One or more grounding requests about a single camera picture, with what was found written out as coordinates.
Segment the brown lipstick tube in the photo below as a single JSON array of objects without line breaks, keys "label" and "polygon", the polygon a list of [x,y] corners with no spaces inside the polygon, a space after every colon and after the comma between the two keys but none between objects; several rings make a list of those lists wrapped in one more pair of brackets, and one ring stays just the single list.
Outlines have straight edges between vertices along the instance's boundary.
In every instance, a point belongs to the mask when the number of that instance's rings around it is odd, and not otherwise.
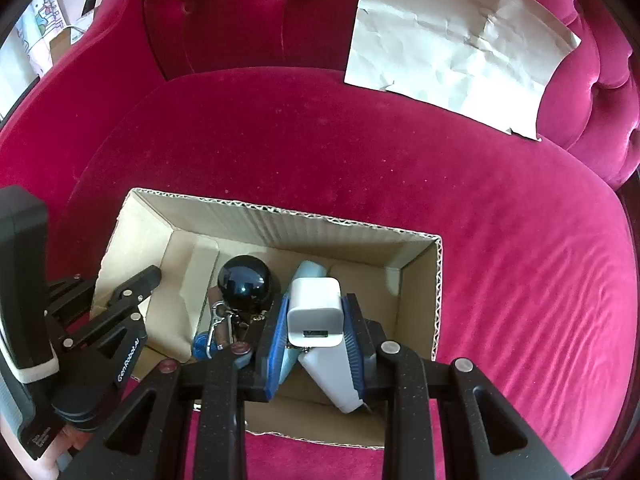
[{"label": "brown lipstick tube", "polygon": [[209,340],[216,344],[218,351],[232,343],[230,311],[218,287],[211,287],[208,290],[207,300],[210,314],[207,333],[209,333]]}]

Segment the blue key fob tag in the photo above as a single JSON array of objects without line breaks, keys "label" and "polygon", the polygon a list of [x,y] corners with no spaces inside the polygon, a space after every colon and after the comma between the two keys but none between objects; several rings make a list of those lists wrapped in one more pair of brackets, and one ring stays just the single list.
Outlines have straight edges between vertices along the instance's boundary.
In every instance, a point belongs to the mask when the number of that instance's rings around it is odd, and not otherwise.
[{"label": "blue key fob tag", "polygon": [[216,344],[209,340],[209,333],[199,333],[192,341],[192,356],[197,361],[209,360],[217,351]]}]

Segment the small white USB charger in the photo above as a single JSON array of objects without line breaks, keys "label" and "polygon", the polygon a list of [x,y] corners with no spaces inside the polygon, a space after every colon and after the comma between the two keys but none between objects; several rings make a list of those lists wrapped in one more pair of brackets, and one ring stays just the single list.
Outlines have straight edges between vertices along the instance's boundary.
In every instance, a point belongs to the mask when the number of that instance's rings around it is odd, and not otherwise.
[{"label": "small white USB charger", "polygon": [[288,341],[294,347],[335,347],[344,339],[340,283],[335,278],[296,278],[288,302]]}]

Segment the large white power adapter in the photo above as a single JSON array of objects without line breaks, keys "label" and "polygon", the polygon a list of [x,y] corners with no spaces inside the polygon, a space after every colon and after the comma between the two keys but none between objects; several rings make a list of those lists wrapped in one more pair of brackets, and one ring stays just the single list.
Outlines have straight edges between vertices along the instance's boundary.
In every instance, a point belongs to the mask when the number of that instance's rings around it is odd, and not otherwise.
[{"label": "large white power adapter", "polygon": [[352,370],[344,341],[335,347],[311,348],[298,362],[316,385],[345,414],[363,404],[352,381]]}]

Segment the cardboard boxes in background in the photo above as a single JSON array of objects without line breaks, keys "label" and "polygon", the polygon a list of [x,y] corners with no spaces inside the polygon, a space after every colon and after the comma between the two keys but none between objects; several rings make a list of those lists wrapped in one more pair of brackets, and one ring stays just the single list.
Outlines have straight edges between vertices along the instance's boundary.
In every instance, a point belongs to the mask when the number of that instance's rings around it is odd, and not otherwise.
[{"label": "cardboard boxes in background", "polygon": [[89,28],[87,0],[32,0],[1,44],[1,118],[10,117],[32,87],[52,68],[53,44],[70,47]]}]

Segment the brown cardboard box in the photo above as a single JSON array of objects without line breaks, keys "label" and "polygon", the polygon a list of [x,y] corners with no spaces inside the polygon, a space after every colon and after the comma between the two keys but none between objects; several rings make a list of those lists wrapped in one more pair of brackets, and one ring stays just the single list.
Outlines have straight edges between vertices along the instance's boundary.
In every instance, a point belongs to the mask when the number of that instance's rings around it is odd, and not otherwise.
[{"label": "brown cardboard box", "polygon": [[285,315],[295,271],[320,264],[354,295],[362,315],[423,359],[437,356],[442,318],[444,242],[439,235],[254,205],[238,200],[133,188],[119,209],[102,258],[92,313],[115,289],[156,266],[160,284],[140,310],[146,341],[132,374],[143,378],[165,358],[193,358],[192,344],[210,323],[209,291],[235,256],[262,260],[280,286]]}]

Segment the brown paper sheet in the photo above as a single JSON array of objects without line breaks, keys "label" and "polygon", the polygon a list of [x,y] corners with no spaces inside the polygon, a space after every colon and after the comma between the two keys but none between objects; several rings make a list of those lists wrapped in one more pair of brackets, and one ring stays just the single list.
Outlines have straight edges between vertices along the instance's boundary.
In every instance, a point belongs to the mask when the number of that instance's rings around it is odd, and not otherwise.
[{"label": "brown paper sheet", "polygon": [[579,44],[535,0],[358,0],[344,81],[534,140],[544,90]]}]

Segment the white light-blue cosmetic bottle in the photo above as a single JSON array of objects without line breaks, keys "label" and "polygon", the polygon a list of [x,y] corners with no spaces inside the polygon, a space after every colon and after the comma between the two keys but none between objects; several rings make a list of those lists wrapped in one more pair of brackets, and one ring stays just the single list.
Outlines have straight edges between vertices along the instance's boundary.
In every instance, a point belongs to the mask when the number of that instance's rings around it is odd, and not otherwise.
[{"label": "white light-blue cosmetic bottle", "polygon": [[304,349],[330,348],[342,328],[340,284],[328,277],[324,266],[305,260],[296,269],[288,284],[286,304],[286,336],[280,371],[280,384],[292,372]]}]

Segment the red velvet sofa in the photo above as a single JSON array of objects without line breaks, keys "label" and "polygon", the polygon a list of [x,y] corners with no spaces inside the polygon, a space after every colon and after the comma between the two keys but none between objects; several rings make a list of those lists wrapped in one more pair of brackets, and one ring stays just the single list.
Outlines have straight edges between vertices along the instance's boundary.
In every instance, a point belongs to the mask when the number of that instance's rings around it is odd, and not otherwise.
[{"label": "red velvet sofa", "polygon": [[358,0],[103,0],[1,129],[1,181],[49,208],[50,278],[98,270],[130,188],[439,235],[439,361],[467,356],[572,474],[638,402],[639,59],[601,0],[537,0],[580,39],[540,138],[344,83]]}]

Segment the metal keychain with keys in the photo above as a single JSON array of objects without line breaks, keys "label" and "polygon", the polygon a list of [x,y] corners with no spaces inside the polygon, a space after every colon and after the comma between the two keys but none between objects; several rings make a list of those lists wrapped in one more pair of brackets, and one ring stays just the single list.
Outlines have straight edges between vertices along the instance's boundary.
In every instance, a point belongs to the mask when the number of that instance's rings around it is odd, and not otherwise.
[{"label": "metal keychain with keys", "polygon": [[264,322],[268,313],[267,310],[261,310],[245,316],[243,312],[229,307],[224,300],[213,302],[209,306],[209,312],[210,321],[205,346],[205,353],[209,359],[217,351],[224,350],[242,340],[250,326]]}]

